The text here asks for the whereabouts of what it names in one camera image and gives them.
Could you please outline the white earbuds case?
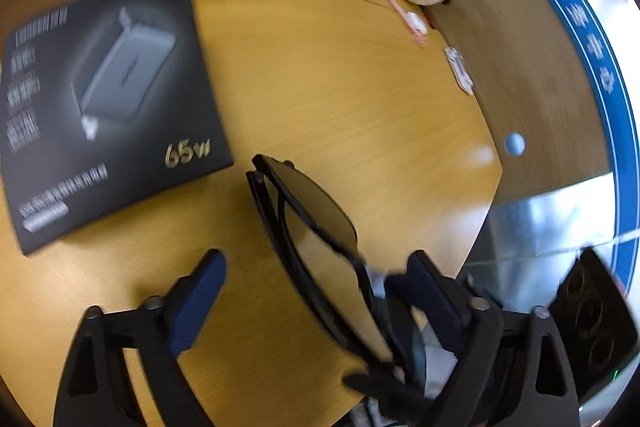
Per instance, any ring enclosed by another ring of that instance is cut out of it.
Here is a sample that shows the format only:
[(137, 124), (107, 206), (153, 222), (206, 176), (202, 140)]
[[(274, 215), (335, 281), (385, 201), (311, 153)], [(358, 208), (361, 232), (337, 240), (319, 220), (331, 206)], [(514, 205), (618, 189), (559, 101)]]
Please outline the white earbuds case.
[(419, 15), (413, 12), (407, 12), (407, 20), (411, 28), (422, 36), (427, 35), (427, 24)]

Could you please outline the small white card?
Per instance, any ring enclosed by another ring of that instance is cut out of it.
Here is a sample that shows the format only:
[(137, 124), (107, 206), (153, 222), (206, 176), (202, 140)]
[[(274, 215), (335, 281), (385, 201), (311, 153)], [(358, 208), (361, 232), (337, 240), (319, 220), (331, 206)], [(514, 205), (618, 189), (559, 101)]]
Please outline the small white card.
[(460, 89), (467, 95), (473, 95), (473, 80), (465, 68), (462, 55), (451, 46), (444, 49), (444, 54)]

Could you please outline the black sunglasses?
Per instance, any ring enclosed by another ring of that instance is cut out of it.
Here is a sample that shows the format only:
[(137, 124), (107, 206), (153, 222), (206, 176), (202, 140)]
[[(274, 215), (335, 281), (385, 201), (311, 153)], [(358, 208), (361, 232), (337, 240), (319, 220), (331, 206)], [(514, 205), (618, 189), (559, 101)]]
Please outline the black sunglasses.
[(424, 340), (407, 299), (358, 249), (352, 220), (291, 161), (257, 154), (247, 182), (274, 250), (321, 328), (375, 376), (423, 395)]

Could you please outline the pink pen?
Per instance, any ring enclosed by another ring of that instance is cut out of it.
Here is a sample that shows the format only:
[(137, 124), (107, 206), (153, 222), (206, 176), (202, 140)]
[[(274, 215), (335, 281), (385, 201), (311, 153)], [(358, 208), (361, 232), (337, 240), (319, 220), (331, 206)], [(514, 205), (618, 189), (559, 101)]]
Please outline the pink pen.
[(426, 36), (422, 36), (420, 34), (418, 34), (416, 31), (414, 31), (411, 26), (409, 25), (409, 22), (407, 20), (407, 15), (406, 13), (408, 11), (406, 11), (399, 3), (397, 0), (386, 0), (390, 6), (396, 11), (396, 13), (400, 16), (400, 18), (402, 19), (402, 21), (404, 22), (404, 24), (407, 26), (407, 28), (410, 31), (410, 34), (413, 36), (413, 39), (416, 40), (416, 43), (419, 46), (426, 46), (427, 45), (427, 35)]

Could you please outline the black charger box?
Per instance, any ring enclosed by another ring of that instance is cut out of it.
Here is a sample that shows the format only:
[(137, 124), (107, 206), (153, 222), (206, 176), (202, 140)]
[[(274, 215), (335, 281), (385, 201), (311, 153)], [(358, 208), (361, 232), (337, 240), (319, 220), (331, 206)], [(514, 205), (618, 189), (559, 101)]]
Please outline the black charger box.
[(1, 174), (30, 255), (233, 158), (192, 0), (75, 0), (6, 37)]

